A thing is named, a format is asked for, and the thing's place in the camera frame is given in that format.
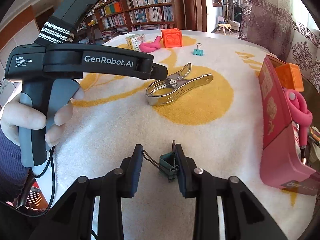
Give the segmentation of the dark blue sleeve forearm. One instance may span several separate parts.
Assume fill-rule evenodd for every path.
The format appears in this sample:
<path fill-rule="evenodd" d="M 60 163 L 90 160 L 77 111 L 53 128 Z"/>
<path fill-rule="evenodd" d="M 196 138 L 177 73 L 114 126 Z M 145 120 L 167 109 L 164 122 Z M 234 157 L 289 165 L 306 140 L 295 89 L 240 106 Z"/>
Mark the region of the dark blue sleeve forearm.
<path fill-rule="evenodd" d="M 1 131 L 0 183 L 1 201 L 13 202 L 22 192 L 29 169 L 21 164 L 20 147 Z"/>

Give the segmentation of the white gloved left hand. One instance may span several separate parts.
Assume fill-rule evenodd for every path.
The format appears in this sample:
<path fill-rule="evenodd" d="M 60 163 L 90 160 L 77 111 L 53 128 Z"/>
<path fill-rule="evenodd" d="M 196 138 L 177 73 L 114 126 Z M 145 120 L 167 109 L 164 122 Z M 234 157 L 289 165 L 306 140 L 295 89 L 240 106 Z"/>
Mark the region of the white gloved left hand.
<path fill-rule="evenodd" d="M 20 93 L 16 93 L 15 97 L 8 101 L 1 110 L 1 130 L 17 146 L 20 145 L 18 131 L 20 127 L 40 130 L 45 128 L 47 124 L 46 116 L 43 113 L 20 103 L 20 95 Z M 71 120 L 72 116 L 73 105 L 71 102 L 68 102 L 55 113 L 54 124 L 44 136 L 49 146 L 58 144 L 65 130 L 65 124 Z"/>

